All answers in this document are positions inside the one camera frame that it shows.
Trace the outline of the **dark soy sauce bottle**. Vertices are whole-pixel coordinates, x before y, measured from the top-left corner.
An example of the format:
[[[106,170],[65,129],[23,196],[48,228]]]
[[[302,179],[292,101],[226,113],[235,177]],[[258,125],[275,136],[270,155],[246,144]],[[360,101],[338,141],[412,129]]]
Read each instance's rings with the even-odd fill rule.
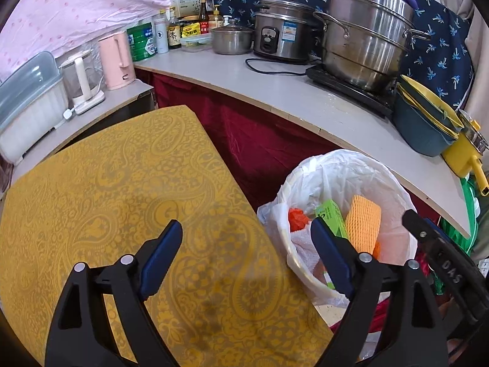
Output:
[[[171,6],[169,24],[167,27],[168,47],[178,49],[182,47],[181,44],[181,27],[179,20],[177,19],[176,8]]]

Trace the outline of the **orange foam net sleeve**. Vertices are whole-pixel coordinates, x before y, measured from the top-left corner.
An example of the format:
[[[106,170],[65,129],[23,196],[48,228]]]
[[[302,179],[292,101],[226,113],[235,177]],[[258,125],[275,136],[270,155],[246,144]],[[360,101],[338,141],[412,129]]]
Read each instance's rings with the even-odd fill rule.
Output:
[[[361,195],[354,195],[345,220],[349,241],[358,253],[375,253],[381,230],[381,208]]]

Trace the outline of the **green white can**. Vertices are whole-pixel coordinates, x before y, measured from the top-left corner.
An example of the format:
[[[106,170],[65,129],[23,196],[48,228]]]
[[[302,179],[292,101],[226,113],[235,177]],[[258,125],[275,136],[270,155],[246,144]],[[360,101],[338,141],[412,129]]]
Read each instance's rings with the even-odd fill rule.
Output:
[[[128,28],[127,35],[133,61],[143,61],[157,53],[154,45],[153,25],[151,22]]]

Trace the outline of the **pink electric kettle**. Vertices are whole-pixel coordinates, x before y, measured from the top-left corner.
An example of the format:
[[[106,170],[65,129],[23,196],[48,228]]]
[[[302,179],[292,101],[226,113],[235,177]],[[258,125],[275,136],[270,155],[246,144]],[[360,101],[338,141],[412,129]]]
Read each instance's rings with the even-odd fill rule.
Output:
[[[99,39],[98,47],[108,90],[121,89],[136,80],[126,31],[116,32]]]

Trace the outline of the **small stainless pot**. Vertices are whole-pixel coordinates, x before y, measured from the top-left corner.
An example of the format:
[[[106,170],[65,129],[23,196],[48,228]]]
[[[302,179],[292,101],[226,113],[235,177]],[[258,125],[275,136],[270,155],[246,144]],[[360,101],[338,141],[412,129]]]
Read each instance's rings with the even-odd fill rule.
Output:
[[[254,31],[239,25],[228,25],[211,30],[211,45],[219,55],[243,55],[251,50]]]

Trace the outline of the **white paper towel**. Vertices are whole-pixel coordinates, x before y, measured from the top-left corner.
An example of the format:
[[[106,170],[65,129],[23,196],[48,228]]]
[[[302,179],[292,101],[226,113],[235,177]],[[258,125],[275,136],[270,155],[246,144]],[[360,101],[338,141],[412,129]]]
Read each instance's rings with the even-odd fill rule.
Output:
[[[321,279],[325,269],[312,243],[311,225],[306,225],[303,229],[291,233],[291,240],[294,244],[298,256],[304,262],[307,270],[316,278]]]

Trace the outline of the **black induction cooktop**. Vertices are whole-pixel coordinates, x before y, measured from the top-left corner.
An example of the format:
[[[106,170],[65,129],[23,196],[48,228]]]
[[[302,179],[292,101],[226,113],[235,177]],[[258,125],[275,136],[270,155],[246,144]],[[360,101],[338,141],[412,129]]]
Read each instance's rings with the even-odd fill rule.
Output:
[[[329,74],[323,64],[313,65],[305,70],[305,75],[314,84],[322,88],[335,91],[339,95],[345,96],[355,104],[369,110],[371,113],[381,117],[391,119],[394,110],[394,95],[390,92],[373,94],[370,91],[349,84]]]

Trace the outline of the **white lined trash bin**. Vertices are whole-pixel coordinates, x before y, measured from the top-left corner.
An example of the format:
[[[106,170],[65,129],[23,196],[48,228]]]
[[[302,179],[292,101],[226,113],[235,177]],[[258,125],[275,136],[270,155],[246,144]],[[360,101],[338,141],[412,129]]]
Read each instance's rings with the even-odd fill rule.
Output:
[[[315,305],[345,308],[348,300],[307,270],[291,240],[289,210],[301,209],[312,219],[318,206],[333,200],[346,217],[354,195],[381,208],[381,263],[402,265],[413,259],[417,240],[402,226],[404,212],[415,209],[411,197],[384,164],[362,153],[339,149],[303,160],[287,176],[275,199],[258,208],[259,222]]]

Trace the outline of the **glass white electric kettle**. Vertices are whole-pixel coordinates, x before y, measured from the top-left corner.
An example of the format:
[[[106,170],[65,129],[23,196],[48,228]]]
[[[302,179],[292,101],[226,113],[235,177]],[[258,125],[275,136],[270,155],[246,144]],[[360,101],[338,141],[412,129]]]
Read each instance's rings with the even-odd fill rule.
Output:
[[[67,57],[60,64],[60,70],[77,115],[82,115],[105,100],[105,93],[101,88],[103,77],[94,67],[91,49],[81,50]]]

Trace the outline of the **white box grey lid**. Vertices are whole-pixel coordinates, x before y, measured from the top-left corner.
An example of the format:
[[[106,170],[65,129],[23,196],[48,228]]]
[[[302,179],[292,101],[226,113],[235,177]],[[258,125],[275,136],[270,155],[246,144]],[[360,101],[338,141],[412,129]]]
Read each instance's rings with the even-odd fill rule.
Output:
[[[1,156],[13,165],[46,133],[57,128],[69,107],[62,73],[49,51],[20,66],[1,84]]]

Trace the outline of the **red velvet skirt cloth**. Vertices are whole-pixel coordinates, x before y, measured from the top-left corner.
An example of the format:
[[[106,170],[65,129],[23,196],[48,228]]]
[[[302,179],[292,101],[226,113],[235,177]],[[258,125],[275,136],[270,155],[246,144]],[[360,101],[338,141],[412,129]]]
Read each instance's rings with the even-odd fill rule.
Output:
[[[185,105],[196,114],[257,211],[275,199],[287,176],[303,160],[339,150],[297,124],[237,98],[146,70],[137,75],[154,87],[159,107]],[[299,282],[271,238],[265,243],[276,265]]]

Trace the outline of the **white paper carton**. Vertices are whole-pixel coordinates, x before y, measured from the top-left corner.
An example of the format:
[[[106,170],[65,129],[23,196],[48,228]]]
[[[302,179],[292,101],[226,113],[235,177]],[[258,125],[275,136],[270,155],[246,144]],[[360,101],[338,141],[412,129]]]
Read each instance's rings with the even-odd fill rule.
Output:
[[[171,0],[177,17],[196,16],[200,12],[200,0]]]

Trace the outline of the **green toothpaste box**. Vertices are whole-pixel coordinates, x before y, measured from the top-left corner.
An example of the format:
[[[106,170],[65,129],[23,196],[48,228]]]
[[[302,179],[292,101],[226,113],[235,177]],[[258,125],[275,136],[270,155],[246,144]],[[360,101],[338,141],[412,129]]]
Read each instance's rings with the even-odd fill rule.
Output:
[[[347,228],[338,205],[333,200],[324,201],[315,209],[316,217],[321,217],[336,237],[349,239]]]

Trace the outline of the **clear food container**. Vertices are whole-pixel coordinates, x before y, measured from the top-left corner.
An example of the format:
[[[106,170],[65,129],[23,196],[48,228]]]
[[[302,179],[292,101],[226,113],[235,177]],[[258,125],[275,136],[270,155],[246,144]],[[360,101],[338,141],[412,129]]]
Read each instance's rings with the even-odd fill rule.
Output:
[[[212,35],[209,33],[187,36],[181,39],[182,49],[187,52],[198,52],[211,49]]]

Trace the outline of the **white bottle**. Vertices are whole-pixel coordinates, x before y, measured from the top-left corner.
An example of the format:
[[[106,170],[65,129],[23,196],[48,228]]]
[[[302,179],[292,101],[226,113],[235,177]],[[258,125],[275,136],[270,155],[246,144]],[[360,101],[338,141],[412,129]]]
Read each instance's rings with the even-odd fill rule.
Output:
[[[155,45],[158,54],[165,54],[169,51],[167,40],[167,14],[163,8],[153,19],[153,30],[155,36]]]

